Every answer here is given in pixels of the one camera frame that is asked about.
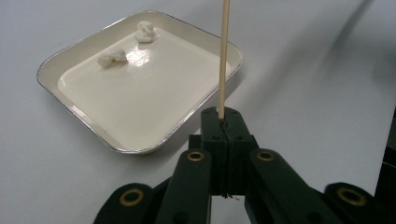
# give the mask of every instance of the metal tray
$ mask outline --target metal tray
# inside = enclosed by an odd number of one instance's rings
[[[152,43],[134,39],[149,21]],[[157,11],[134,14],[48,58],[38,82],[110,148],[129,154],[158,149],[219,86],[220,39]],[[127,63],[96,61],[123,48]],[[227,79],[242,63],[228,44]]]

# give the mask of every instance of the white tabletop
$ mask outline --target white tabletop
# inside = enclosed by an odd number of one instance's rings
[[[393,0],[232,1],[229,39],[244,62],[226,105],[261,147],[315,189],[374,194],[396,105]],[[36,81],[53,53],[130,14],[159,10],[215,35],[222,1],[0,3],[0,223],[92,223],[109,195],[172,175],[194,116],[147,156],[111,151]],[[249,223],[244,200],[215,198],[212,223]]]

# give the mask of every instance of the chopstick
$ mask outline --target chopstick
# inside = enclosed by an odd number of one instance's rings
[[[221,46],[220,46],[220,65],[219,65],[219,119],[224,119],[225,102],[225,73],[227,63],[227,39],[228,39],[228,20],[230,14],[230,0],[224,0],[221,26]]]

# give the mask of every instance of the cotton ball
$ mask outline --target cotton ball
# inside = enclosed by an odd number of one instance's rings
[[[156,35],[154,27],[149,21],[141,21],[137,24],[137,31],[134,33],[134,38],[140,43],[151,42]]]
[[[113,61],[117,62],[126,62],[126,54],[125,50],[117,49],[117,50],[110,50],[108,52],[102,53],[98,58],[98,63],[102,67],[108,67],[113,63]]]

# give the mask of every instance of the tray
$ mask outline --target tray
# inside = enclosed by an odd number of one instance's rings
[[[138,43],[136,25],[157,36]],[[103,68],[102,52],[123,48],[128,62]],[[158,11],[117,21],[48,58],[38,82],[110,148],[145,154],[161,147],[219,86],[220,39]],[[228,43],[227,79],[242,63]]]

